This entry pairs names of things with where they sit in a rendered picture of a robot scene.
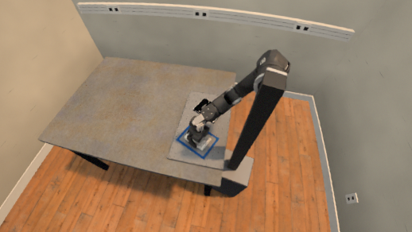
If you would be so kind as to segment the black rectangular panel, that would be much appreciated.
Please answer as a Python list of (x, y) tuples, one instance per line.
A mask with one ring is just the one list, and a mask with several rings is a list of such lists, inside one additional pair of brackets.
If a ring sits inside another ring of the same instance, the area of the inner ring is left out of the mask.
[(200, 114), (201, 110), (203, 107), (207, 106), (208, 104), (210, 104), (211, 101), (204, 98), (200, 103), (198, 103), (193, 110), (196, 111), (198, 114)]

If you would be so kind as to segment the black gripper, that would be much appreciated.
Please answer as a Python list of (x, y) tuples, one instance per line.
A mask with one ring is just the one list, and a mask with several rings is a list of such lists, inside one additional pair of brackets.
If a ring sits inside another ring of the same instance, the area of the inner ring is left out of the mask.
[(208, 126), (204, 125), (204, 123), (203, 123), (202, 125), (200, 125), (199, 130), (201, 130), (201, 131), (198, 132), (197, 130), (193, 129), (190, 126), (189, 129), (188, 129), (188, 132), (187, 132), (187, 134), (188, 134), (187, 140), (190, 142), (189, 144), (194, 148), (196, 148), (197, 146), (196, 146), (196, 143), (193, 140), (195, 140), (199, 143), (201, 141), (201, 139), (208, 134), (210, 128)]

